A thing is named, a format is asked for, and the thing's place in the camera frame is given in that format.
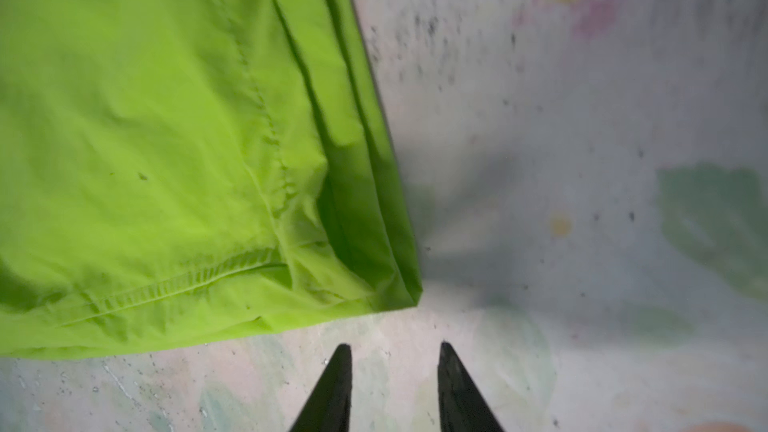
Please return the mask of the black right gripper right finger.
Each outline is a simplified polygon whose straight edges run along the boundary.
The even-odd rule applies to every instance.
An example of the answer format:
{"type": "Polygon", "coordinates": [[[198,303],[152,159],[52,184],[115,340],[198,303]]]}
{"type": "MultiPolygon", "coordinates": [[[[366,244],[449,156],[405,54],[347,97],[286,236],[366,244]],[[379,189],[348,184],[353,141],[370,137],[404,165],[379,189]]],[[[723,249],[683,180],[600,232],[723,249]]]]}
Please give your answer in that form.
{"type": "Polygon", "coordinates": [[[437,367],[438,408],[442,432],[502,432],[453,346],[443,341],[437,367]]]}

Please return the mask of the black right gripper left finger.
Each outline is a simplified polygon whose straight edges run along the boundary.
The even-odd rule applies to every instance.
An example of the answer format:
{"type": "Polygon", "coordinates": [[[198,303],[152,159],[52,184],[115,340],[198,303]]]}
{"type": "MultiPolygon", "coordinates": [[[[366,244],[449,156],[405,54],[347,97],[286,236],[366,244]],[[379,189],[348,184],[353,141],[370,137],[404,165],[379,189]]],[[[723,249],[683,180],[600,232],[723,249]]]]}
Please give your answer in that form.
{"type": "Polygon", "coordinates": [[[290,432],[348,432],[352,398],[352,351],[339,344],[290,432]]]}

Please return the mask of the neon green shorts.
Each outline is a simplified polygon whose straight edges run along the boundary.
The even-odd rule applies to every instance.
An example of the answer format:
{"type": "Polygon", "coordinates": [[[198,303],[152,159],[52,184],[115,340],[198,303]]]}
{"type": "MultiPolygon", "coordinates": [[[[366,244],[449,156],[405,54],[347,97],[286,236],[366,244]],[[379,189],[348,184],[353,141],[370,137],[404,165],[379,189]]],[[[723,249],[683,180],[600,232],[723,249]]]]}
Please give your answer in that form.
{"type": "Polygon", "coordinates": [[[156,352],[416,305],[351,0],[1,0],[1,353],[156,352]]]}

